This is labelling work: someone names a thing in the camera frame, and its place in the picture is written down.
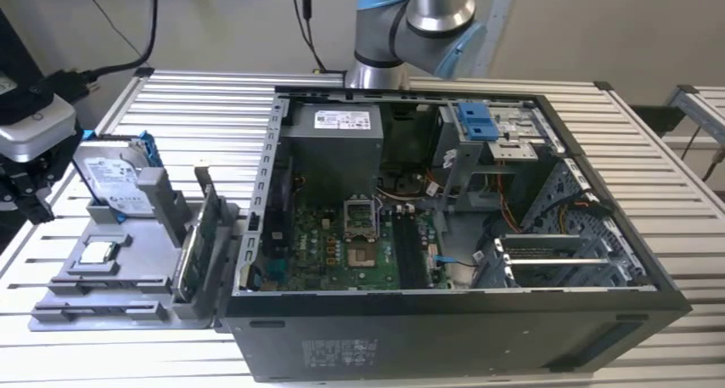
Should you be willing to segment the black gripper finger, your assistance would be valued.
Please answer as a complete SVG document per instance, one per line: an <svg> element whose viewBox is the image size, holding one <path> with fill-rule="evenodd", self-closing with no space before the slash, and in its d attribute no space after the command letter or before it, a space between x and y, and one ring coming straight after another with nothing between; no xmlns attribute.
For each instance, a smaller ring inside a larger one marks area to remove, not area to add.
<svg viewBox="0 0 725 388"><path fill-rule="evenodd" d="M48 203L50 196L51 187L22 186L19 188L19 210L34 225L55 220L55 214Z"/></svg>

